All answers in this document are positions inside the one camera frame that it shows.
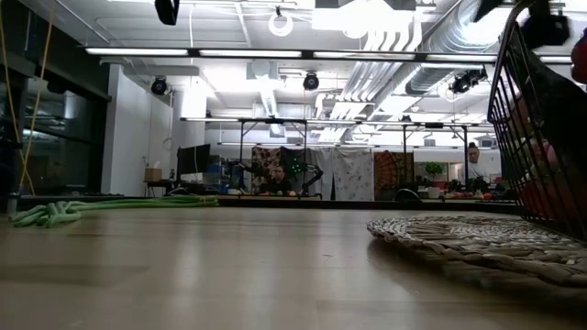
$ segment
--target person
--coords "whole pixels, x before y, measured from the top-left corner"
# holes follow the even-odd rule
[[[285,178],[285,168],[280,165],[273,169],[271,178],[260,187],[260,190],[271,194],[289,195],[292,190],[292,183]]]
[[[481,153],[479,148],[477,148],[474,142],[471,142],[467,148],[467,157],[469,158],[469,180],[482,177],[485,182],[489,182],[489,175],[485,173],[485,170],[479,163],[480,156]]]

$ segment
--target pillar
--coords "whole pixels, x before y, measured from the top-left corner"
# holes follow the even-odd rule
[[[178,148],[190,148],[205,143],[205,123],[182,121],[182,117],[205,117],[205,88],[194,82],[192,88],[173,93],[172,154],[171,168],[177,171]]]

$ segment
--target fluorescent light fixture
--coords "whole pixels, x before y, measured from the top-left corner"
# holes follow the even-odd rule
[[[108,0],[108,2],[118,3],[135,3],[135,4],[153,4],[155,0]],[[296,2],[290,1],[277,1],[277,0],[249,0],[249,1],[238,1],[238,0],[182,0],[182,5],[208,5],[208,6],[231,6],[239,4],[242,6],[282,6],[282,7],[297,7]]]
[[[340,145],[339,148],[375,148],[375,145],[360,145],[360,144],[351,144],[351,145]]]
[[[570,60],[570,56],[548,56],[542,55],[540,59],[545,64],[572,64],[572,60]]]
[[[254,147],[257,143],[243,142],[243,146]],[[240,146],[240,142],[218,142],[218,146]]]
[[[415,54],[379,51],[315,51],[314,57],[325,60],[412,61],[415,58]]]
[[[368,124],[368,125],[383,125],[383,126],[405,126],[406,124],[411,124],[411,123],[401,123],[401,122],[372,122],[372,121],[368,121],[368,122],[363,122],[363,124]]]
[[[455,62],[479,62],[494,63],[497,55],[487,54],[430,54],[426,56],[427,61],[455,61]]]
[[[254,50],[254,49],[201,49],[202,57],[235,58],[301,58],[300,50]]]
[[[314,147],[314,148],[331,147],[331,148],[333,148],[333,147],[337,147],[338,145],[334,144],[334,143],[308,143],[306,146],[309,148],[311,148],[311,147]]]
[[[220,122],[220,123],[234,123],[238,122],[236,118],[191,118],[191,117],[183,117],[182,120],[185,121],[195,121],[195,122]]]
[[[462,70],[481,70],[482,64],[460,64],[460,63],[422,63],[422,68],[426,69],[462,69]]]
[[[357,120],[308,120],[308,124],[332,124],[332,125],[356,125],[361,121]]]
[[[90,55],[104,56],[187,56],[187,49],[133,49],[133,48],[87,48]]]

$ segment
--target security camera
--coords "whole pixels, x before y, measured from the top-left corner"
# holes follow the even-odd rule
[[[464,94],[478,85],[483,79],[487,79],[485,68],[481,70],[468,70],[465,74],[455,77],[455,81],[450,85],[449,89],[455,94]]]
[[[304,79],[304,89],[307,91],[314,91],[318,88],[320,81],[314,72],[308,72]]]
[[[150,91],[155,95],[167,94],[170,91],[170,88],[166,80],[166,77],[156,77],[155,82],[150,86]]]
[[[171,26],[177,24],[180,0],[155,0],[155,9],[161,23]]]

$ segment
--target potted plant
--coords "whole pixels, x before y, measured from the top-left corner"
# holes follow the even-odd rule
[[[437,162],[429,161],[426,163],[426,173],[432,178],[432,182],[439,174],[442,174],[442,166]],[[440,195],[440,188],[428,187],[428,198],[438,198]]]

